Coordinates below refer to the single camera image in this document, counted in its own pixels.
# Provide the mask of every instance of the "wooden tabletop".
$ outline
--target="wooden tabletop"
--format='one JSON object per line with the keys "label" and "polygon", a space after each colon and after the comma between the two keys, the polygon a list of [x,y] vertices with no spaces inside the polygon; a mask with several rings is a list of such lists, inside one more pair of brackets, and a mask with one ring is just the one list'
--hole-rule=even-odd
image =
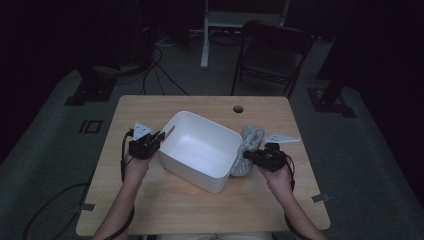
{"label": "wooden tabletop", "polygon": [[[235,105],[242,106],[244,112],[235,113]],[[263,128],[265,136],[300,137],[289,102],[283,97],[123,96],[85,201],[96,207],[81,212],[76,228],[79,235],[94,235],[121,187],[119,161],[124,134],[136,121],[159,131],[183,110],[239,133],[251,124]],[[311,198],[320,190],[303,142],[281,144],[281,150],[292,156],[296,166],[294,195],[315,225],[327,229],[330,220],[324,203],[314,203]],[[130,234],[136,235],[284,230],[288,227],[283,210],[256,167],[247,176],[230,177],[222,192],[210,193],[165,170],[159,158],[150,163],[130,226]]]}

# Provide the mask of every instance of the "person's left hand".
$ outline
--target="person's left hand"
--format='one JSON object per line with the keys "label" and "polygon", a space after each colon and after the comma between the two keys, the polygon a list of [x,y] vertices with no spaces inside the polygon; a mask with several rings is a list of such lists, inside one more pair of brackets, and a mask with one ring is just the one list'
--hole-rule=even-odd
{"label": "person's left hand", "polygon": [[129,155],[127,152],[127,154],[125,154],[126,167],[124,184],[131,184],[132,186],[140,187],[141,182],[149,169],[149,163],[156,154],[157,153],[153,154],[149,159],[141,160]]}

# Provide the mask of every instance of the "crumpled gray object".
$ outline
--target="crumpled gray object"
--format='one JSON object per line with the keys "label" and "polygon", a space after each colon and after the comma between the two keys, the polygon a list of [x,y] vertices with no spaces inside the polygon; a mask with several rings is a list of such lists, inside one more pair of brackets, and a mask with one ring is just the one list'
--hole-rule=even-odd
{"label": "crumpled gray object", "polygon": [[253,163],[249,159],[243,158],[245,151],[256,151],[264,139],[265,131],[260,128],[255,130],[252,125],[243,127],[241,137],[243,142],[237,150],[237,157],[231,167],[230,174],[235,177],[247,175],[252,170]]}

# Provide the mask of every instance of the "gray carpet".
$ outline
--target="gray carpet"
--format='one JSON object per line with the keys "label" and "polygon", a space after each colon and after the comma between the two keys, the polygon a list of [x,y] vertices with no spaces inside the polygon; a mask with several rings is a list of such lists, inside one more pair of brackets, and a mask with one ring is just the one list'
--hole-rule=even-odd
{"label": "gray carpet", "polygon": [[[227,38],[214,40],[231,43]],[[211,43],[209,67],[202,70],[201,41],[193,40],[189,46],[162,44],[171,46],[159,47],[163,51],[159,64],[186,92],[229,95],[237,47]],[[330,43],[316,40],[290,99],[321,192],[331,197],[326,202],[331,227],[324,232],[329,239],[424,239],[423,209],[358,92],[345,88],[342,93],[357,118],[313,109],[306,88],[327,86],[328,82],[316,80],[316,76],[330,47]],[[161,88],[166,95],[184,94],[159,68],[156,71],[146,78],[147,94],[161,95]],[[86,102],[84,106],[64,106],[81,81],[77,71],[57,84],[0,166],[0,239],[22,239],[24,234],[27,239],[53,239],[61,234],[84,195],[84,186],[58,196],[29,229],[25,227],[56,194],[88,182],[119,97],[140,94],[142,80],[143,76],[120,78],[108,102]],[[246,78],[237,85],[236,95],[281,95],[281,90],[282,86]],[[101,121],[99,132],[80,133],[84,121]],[[88,239],[76,235],[76,221],[58,239]],[[292,239],[290,233],[275,234]]]}

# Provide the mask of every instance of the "white plastic container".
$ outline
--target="white plastic container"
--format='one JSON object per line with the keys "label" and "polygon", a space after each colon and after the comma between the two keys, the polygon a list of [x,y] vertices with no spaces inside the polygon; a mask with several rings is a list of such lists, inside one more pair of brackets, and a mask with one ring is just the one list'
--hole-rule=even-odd
{"label": "white plastic container", "polygon": [[242,143],[240,134],[187,111],[175,114],[162,131],[164,168],[209,192],[222,191]]}

